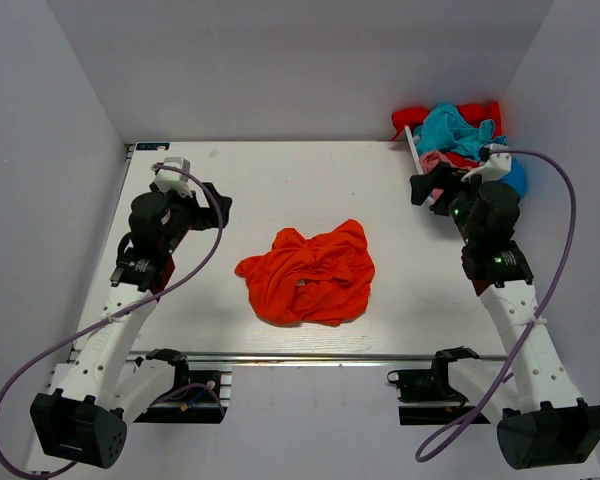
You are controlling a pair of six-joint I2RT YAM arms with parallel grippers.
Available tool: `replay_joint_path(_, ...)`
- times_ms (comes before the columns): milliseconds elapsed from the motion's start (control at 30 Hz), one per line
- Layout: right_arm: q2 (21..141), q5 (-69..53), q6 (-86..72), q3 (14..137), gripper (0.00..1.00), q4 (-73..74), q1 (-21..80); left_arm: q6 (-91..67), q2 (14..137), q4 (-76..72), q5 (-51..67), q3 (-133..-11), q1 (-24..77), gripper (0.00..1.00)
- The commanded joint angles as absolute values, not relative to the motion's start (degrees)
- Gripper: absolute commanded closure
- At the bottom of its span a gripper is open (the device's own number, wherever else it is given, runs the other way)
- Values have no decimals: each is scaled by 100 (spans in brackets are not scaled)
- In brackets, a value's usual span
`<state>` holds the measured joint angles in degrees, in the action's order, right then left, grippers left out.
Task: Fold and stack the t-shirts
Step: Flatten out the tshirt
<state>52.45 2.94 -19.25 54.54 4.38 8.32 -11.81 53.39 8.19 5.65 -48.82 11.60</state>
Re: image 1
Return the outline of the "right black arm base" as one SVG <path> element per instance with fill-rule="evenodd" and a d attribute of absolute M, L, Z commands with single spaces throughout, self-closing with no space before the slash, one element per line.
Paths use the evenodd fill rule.
<path fill-rule="evenodd" d="M 387 383 L 398 391 L 399 424 L 443 426 L 468 413 L 473 401 L 455 389 L 450 380 L 450 367 L 461 366 L 485 367 L 489 380 L 495 375 L 474 350 L 464 346 L 437 351 L 426 368 L 389 371 Z"/>

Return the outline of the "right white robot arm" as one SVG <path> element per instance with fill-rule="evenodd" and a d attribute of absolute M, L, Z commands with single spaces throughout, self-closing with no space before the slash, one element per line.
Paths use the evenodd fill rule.
<path fill-rule="evenodd" d="M 472 409 L 447 429 L 455 440 L 477 416 L 496 428 L 498 447 L 515 470 L 581 464 L 600 441 L 600 405 L 590 405 L 569 378 L 537 301 L 533 274 L 513 239 L 520 197 L 509 185 L 485 181 L 447 164 L 410 179 L 411 202 L 447 215 L 464 246 L 464 273 L 493 321 L 507 358 L 493 374 L 469 348 L 441 351 L 433 390 L 461 394 Z"/>

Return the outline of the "orange t-shirt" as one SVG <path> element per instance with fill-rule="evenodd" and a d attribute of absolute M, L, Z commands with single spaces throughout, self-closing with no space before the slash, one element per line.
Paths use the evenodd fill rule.
<path fill-rule="evenodd" d="M 256 316 L 270 324 L 339 326 L 365 313 L 375 265 L 362 225 L 348 219 L 334 230 L 306 238 L 280 230 L 265 254 L 241 260 Z"/>

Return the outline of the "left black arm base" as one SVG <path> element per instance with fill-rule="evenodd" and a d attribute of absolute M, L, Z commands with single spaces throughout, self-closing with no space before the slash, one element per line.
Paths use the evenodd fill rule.
<path fill-rule="evenodd" d="M 230 374 L 191 367 L 187 356 L 155 349 L 135 359 L 114 388 L 114 409 L 127 423 L 219 424 L 229 402 Z"/>

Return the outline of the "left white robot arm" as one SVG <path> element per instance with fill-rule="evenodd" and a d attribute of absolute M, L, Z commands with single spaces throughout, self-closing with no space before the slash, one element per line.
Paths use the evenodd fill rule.
<path fill-rule="evenodd" d="M 38 394 L 30 414 L 45 454 L 108 469 L 118 460 L 128 428 L 155 401 L 179 399 L 191 387 L 184 355 L 155 349 L 120 378 L 127 357 L 175 270 L 173 254 L 191 230 L 222 230 L 232 199 L 205 182 L 207 206 L 186 183 L 155 181 L 131 203 L 102 309 L 103 325 L 88 335 L 74 366 L 50 394 Z"/>

